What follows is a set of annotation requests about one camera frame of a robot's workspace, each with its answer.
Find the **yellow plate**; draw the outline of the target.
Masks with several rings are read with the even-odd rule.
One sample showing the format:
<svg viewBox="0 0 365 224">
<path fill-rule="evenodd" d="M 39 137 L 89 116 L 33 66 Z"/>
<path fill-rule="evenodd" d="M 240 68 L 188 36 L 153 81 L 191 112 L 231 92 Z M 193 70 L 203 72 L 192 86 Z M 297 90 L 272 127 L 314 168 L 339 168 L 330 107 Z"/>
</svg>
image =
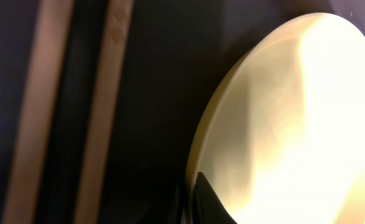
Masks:
<svg viewBox="0 0 365 224">
<path fill-rule="evenodd" d="M 227 72 L 197 126 L 186 221 L 202 172 L 236 223 L 365 223 L 365 36 L 305 14 Z"/>
</svg>

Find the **bamboo chopstick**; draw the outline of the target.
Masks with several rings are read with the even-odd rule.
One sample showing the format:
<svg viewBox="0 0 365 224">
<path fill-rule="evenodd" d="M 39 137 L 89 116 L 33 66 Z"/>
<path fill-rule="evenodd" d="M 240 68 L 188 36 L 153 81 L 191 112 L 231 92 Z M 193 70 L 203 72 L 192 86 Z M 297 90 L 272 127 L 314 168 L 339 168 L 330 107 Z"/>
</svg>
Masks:
<svg viewBox="0 0 365 224">
<path fill-rule="evenodd" d="M 32 223 L 35 218 L 73 4 L 39 4 L 2 224 Z"/>
<path fill-rule="evenodd" d="M 133 5 L 133 0 L 108 2 L 73 216 L 76 224 L 97 222 Z"/>
</svg>

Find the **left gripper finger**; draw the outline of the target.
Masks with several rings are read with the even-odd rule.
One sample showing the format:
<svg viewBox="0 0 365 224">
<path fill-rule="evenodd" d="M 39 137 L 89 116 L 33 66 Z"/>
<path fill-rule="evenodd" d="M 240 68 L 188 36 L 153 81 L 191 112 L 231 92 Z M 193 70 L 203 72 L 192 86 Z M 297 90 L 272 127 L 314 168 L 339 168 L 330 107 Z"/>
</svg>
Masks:
<svg viewBox="0 0 365 224">
<path fill-rule="evenodd" d="M 237 224 L 202 172 L 197 173 L 192 195 L 193 224 Z"/>
</svg>

